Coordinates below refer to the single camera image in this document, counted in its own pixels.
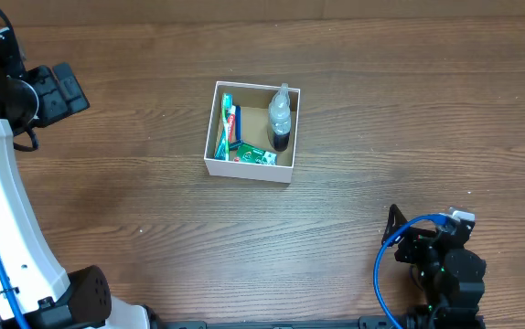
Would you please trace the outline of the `clear bottle dark liquid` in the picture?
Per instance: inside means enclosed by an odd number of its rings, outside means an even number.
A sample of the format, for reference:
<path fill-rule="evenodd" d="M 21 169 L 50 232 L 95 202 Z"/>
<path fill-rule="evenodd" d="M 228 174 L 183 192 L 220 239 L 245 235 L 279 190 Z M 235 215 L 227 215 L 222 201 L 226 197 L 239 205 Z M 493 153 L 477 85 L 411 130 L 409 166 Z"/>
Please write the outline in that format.
<path fill-rule="evenodd" d="M 292 120 L 288 84 L 283 83 L 273 96 L 269 107 L 268 137 L 272 148 L 283 152 L 289 143 Z"/>

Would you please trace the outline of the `green soap packet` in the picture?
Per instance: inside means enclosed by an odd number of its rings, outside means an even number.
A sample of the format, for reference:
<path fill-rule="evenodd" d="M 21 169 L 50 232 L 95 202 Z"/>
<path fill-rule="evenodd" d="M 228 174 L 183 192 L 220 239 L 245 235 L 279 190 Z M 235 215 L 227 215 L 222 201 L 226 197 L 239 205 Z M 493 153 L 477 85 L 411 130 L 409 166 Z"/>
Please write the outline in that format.
<path fill-rule="evenodd" d="M 244 141 L 237 141 L 229 146 L 231 151 L 235 151 L 234 162 L 276 165 L 277 154 L 260 149 Z"/>

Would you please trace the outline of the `green white toothbrush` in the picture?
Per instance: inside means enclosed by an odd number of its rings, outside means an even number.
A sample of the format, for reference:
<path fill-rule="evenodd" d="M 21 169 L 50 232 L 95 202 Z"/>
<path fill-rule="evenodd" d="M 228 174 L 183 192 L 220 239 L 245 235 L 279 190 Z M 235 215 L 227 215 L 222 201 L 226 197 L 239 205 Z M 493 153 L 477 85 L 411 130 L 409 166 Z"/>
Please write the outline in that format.
<path fill-rule="evenodd" d="M 230 118 L 230 110 L 232 106 L 232 96 L 228 93 L 224 93 L 222 95 L 222 109 L 223 109 L 223 157 L 222 159 L 224 161 L 229 160 L 229 118 Z"/>

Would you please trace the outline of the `teal toothpaste tube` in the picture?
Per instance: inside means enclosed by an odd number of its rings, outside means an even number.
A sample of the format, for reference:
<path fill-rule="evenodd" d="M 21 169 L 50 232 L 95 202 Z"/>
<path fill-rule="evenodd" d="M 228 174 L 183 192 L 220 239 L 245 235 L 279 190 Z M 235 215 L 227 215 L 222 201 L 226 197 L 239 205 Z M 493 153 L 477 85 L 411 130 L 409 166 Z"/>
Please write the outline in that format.
<path fill-rule="evenodd" d="M 233 130 L 233 121 L 234 121 L 234 115 L 233 115 L 233 109 L 232 109 L 232 106 L 231 106 L 231 110 L 230 110 L 230 118 L 229 118 L 229 124 L 230 124 L 230 128 L 229 128 L 229 142 L 231 140 L 231 137 L 232 137 L 232 130 Z M 222 157 L 223 157 L 223 132 L 220 136 L 220 142 L 219 142 L 219 145 L 218 145 L 218 148 L 217 148 L 217 151 L 215 153 L 215 158 L 217 160 L 223 160 Z"/>

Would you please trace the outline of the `blue disposable razor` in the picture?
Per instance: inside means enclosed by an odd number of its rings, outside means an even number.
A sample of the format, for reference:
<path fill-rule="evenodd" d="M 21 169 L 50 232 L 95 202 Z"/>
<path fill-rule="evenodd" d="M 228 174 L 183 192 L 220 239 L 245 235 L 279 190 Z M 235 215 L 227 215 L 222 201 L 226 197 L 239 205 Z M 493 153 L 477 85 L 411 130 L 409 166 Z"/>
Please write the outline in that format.
<path fill-rule="evenodd" d="M 241 138 L 241 107 L 238 105 L 233 105 L 233 132 L 234 139 L 229 142 L 229 150 L 236 151 L 242 144 L 243 140 Z"/>

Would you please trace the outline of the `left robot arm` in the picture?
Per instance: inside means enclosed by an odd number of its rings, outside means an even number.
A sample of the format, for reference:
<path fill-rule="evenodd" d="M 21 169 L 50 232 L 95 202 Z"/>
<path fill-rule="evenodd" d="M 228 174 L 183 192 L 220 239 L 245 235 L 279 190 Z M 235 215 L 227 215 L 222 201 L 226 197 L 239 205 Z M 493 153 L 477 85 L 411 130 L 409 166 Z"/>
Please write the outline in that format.
<path fill-rule="evenodd" d="M 0 328 L 159 328 L 144 305 L 112 296 L 97 266 L 66 272 L 51 252 L 16 163 L 14 137 L 89 107 L 66 63 L 0 68 Z"/>

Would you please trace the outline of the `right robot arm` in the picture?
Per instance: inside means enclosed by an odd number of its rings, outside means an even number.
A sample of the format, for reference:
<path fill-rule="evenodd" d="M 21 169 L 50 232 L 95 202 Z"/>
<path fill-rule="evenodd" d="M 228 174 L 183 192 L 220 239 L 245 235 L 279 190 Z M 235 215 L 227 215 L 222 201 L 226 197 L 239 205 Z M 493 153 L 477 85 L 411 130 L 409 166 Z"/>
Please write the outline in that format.
<path fill-rule="evenodd" d="M 407 219 L 397 205 L 390 206 L 372 283 L 377 301 L 392 328 L 483 328 L 478 304 L 485 292 L 486 262 L 465 248 L 476 224 L 470 212 L 450 208 L 446 213 Z M 380 264 L 387 248 L 394 257 L 417 270 L 413 279 L 426 304 L 403 316 L 394 315 L 380 292 Z"/>

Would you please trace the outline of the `white cardboard box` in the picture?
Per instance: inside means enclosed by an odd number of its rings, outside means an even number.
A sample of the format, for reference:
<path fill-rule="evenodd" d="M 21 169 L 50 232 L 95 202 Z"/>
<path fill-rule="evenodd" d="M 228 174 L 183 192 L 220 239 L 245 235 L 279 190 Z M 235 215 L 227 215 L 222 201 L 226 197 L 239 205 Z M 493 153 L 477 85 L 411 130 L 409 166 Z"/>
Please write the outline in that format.
<path fill-rule="evenodd" d="M 289 184 L 295 166 L 297 144 L 297 125 L 301 91 L 289 88 L 290 109 L 292 118 L 289 144 L 285 151 L 277 154 L 277 164 L 241 163 L 233 160 L 235 153 L 230 154 L 229 161 L 214 158 L 220 134 L 222 132 L 221 101 L 222 95 L 229 93 L 233 103 L 241 107 L 241 138 L 244 142 L 258 148 L 271 151 L 273 148 L 268 137 L 268 106 L 280 88 L 278 86 L 257 85 L 240 82 L 218 81 L 215 85 L 209 116 L 209 128 L 206 139 L 204 161 L 210 175 L 245 178 Z"/>

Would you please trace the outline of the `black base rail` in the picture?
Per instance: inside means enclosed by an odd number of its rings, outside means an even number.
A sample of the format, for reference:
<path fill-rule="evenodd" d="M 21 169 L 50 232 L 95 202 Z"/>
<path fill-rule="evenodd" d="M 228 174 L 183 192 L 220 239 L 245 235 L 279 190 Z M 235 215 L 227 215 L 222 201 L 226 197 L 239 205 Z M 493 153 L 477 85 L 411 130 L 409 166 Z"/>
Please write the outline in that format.
<path fill-rule="evenodd" d="M 203 321 L 164 322 L 157 318 L 150 329 L 389 329 L 395 325 L 384 315 L 360 316 L 357 320 L 294 322 L 239 322 L 208 324 Z"/>

